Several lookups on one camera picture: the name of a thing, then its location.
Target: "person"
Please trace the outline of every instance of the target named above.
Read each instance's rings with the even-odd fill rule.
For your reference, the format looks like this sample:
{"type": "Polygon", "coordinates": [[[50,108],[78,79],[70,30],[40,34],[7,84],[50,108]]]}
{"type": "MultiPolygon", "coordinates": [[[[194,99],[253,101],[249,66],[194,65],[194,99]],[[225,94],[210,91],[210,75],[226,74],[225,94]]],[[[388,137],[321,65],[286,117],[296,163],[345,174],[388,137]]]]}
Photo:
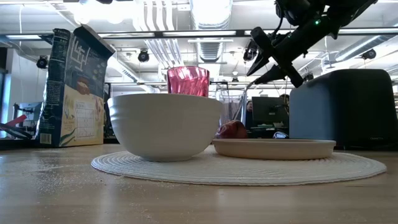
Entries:
{"type": "Polygon", "coordinates": [[[253,127],[253,102],[251,100],[246,103],[246,130],[253,127]]]}
{"type": "Polygon", "coordinates": [[[284,103],[289,107],[289,95],[288,94],[282,94],[279,97],[281,97],[282,99],[284,99],[284,103]]]}

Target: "plate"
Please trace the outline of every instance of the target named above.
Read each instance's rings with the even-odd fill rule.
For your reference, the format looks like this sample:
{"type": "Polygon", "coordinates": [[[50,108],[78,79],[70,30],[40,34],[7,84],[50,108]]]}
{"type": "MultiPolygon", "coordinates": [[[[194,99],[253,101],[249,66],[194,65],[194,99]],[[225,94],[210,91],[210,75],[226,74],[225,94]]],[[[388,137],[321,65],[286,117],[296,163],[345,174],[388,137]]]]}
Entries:
{"type": "Polygon", "coordinates": [[[246,159],[303,160],[330,157],[334,141],[307,139],[214,139],[218,154],[246,159]]]}

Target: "white placemat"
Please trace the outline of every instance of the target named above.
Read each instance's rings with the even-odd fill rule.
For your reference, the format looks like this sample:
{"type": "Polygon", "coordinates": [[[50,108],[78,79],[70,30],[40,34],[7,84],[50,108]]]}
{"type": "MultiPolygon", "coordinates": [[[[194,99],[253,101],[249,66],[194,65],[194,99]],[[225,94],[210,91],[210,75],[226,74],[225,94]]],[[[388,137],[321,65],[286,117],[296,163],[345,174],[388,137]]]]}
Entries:
{"type": "Polygon", "coordinates": [[[378,161],[347,153],[308,161],[266,161],[221,156],[213,146],[182,162],[148,162],[129,152],[91,162],[110,174],[147,180],[206,185],[302,185],[355,180],[386,171],[378,161]]]}

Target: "red apple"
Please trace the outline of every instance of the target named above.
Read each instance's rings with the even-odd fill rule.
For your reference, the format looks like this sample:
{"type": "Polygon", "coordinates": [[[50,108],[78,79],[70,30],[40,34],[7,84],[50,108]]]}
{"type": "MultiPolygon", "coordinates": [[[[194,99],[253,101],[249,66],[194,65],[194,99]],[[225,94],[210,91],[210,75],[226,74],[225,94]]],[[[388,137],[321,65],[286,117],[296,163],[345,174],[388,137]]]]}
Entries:
{"type": "Polygon", "coordinates": [[[245,139],[248,138],[248,134],[242,122],[230,121],[218,129],[216,137],[218,139],[245,139]]]}

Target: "desk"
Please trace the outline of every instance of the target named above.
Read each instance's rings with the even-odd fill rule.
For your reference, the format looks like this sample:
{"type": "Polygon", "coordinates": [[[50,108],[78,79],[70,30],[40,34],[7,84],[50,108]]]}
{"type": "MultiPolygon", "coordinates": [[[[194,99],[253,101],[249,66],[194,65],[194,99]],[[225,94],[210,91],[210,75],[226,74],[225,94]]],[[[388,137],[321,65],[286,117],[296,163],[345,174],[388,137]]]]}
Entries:
{"type": "Polygon", "coordinates": [[[0,223],[397,223],[398,152],[354,152],[387,174],[334,184],[228,187],[105,174],[119,145],[1,151],[0,223]]]}

